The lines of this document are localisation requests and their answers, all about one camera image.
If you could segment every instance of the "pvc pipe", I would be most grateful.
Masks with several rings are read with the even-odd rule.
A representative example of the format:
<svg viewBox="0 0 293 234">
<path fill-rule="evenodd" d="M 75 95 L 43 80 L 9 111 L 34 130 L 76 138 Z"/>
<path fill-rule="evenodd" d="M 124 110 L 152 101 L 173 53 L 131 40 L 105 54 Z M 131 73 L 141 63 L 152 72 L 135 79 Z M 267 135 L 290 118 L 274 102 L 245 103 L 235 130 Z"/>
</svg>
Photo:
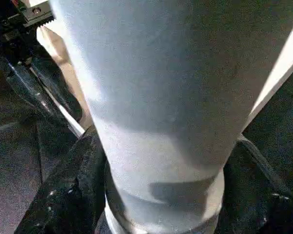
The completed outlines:
<svg viewBox="0 0 293 234">
<path fill-rule="evenodd" d="M 108 158 L 114 233 L 213 233 L 293 2 L 51 1 Z"/>
</svg>

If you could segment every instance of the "gray floor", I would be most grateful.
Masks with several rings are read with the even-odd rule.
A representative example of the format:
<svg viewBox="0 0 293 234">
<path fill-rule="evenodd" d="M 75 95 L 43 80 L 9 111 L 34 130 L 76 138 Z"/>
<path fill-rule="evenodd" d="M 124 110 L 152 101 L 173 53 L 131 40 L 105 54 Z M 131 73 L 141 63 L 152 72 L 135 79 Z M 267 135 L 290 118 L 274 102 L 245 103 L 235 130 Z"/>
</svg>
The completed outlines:
<svg viewBox="0 0 293 234">
<path fill-rule="evenodd" d="M 74 141 L 68 130 L 41 120 L 0 77 L 0 234 L 13 233 Z"/>
</svg>

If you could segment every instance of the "screw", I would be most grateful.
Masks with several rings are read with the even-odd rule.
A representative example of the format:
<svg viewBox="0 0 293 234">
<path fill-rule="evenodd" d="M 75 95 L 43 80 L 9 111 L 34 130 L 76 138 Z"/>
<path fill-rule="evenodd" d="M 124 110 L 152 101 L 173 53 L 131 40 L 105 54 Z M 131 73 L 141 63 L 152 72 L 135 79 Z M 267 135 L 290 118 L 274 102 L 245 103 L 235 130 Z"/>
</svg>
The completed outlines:
<svg viewBox="0 0 293 234">
<path fill-rule="evenodd" d="M 41 9 L 40 9 L 39 7 L 35 7 L 35 8 L 33 9 L 33 13 L 34 13 L 35 15 L 39 14 L 40 12 L 41 12 Z"/>
</svg>

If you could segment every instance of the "bolt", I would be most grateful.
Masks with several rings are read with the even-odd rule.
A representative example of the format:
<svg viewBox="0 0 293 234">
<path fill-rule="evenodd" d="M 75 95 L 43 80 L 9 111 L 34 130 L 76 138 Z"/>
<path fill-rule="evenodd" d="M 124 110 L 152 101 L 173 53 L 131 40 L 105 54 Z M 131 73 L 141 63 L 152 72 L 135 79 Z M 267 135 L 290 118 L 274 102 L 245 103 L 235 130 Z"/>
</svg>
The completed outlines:
<svg viewBox="0 0 293 234">
<path fill-rule="evenodd" d="M 2 20 L 1 23 L 2 23 L 3 26 L 8 26 L 9 25 L 9 21 L 7 21 L 5 19 Z"/>
<path fill-rule="evenodd" d="M 40 12 L 41 12 L 41 9 L 40 9 L 39 7 L 35 7 L 35 8 L 33 9 L 33 13 L 34 13 L 35 15 L 39 14 Z"/>
</svg>

